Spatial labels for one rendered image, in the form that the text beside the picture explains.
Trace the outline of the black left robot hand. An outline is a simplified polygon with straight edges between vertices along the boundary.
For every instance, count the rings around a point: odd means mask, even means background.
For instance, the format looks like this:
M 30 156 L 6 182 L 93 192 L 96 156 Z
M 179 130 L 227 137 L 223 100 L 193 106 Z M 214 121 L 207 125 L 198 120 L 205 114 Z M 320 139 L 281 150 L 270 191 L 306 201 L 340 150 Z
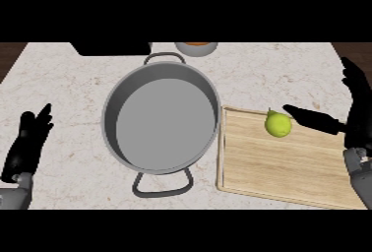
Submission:
M 47 104 L 40 112 L 25 111 L 21 115 L 19 134 L 12 144 L 0 179 L 4 183 L 15 183 L 15 176 L 22 172 L 35 174 L 47 134 L 53 127 L 50 104 Z

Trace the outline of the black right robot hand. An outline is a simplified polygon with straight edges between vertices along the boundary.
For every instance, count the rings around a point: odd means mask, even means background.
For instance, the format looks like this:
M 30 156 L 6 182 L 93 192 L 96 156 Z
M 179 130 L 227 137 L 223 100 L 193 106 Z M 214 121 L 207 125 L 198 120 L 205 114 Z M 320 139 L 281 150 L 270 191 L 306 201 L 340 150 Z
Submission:
M 283 105 L 298 124 L 317 131 L 337 135 L 344 133 L 344 147 L 363 148 L 372 157 L 372 88 L 362 69 L 347 57 L 341 57 L 343 83 L 351 94 L 351 106 L 347 120 L 341 123 L 328 114 L 300 108 L 291 104 Z

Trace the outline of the green pear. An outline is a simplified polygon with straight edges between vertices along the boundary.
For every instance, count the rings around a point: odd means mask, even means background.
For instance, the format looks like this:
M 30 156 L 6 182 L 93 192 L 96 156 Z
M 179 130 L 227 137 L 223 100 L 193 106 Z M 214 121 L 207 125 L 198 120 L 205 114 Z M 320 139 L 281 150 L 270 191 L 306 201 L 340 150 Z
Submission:
M 264 128 L 267 133 L 273 137 L 282 138 L 288 136 L 292 130 L 292 122 L 289 116 L 283 113 L 276 112 L 275 110 L 269 110 L 264 120 Z

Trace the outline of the pale wooden tray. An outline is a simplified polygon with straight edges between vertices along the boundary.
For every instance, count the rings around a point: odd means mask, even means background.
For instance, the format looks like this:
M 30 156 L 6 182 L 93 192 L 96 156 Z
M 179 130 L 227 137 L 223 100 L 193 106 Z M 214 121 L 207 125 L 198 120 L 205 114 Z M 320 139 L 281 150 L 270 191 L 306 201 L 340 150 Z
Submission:
M 283 138 L 264 129 L 266 113 L 221 108 L 217 187 L 226 192 L 329 209 L 365 205 L 350 185 L 341 133 L 301 125 Z

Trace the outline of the grey metal pot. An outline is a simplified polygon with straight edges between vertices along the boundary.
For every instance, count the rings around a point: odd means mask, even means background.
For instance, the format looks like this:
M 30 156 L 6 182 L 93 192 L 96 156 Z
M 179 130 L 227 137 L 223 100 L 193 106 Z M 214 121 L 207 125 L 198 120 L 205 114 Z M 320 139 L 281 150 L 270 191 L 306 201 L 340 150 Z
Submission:
M 214 84 L 185 60 L 151 54 L 108 95 L 102 134 L 111 155 L 139 175 L 167 175 L 189 167 L 214 143 L 221 103 Z

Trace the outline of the black appliance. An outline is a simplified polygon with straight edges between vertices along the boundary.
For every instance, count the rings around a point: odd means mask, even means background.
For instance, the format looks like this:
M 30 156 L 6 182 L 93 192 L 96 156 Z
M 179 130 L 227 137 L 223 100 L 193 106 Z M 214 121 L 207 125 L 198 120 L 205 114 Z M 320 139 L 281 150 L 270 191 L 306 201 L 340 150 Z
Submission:
M 151 53 L 149 42 L 72 42 L 81 56 L 143 56 Z

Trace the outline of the white bowl with orange content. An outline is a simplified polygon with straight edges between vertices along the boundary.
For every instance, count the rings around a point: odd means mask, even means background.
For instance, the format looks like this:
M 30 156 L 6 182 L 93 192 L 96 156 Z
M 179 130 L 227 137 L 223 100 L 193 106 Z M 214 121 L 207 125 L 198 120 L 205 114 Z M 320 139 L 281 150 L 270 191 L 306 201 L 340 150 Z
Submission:
M 204 57 L 216 51 L 219 44 L 216 42 L 208 42 L 207 44 L 195 45 L 186 42 L 176 42 L 176 47 L 185 55 L 190 57 Z

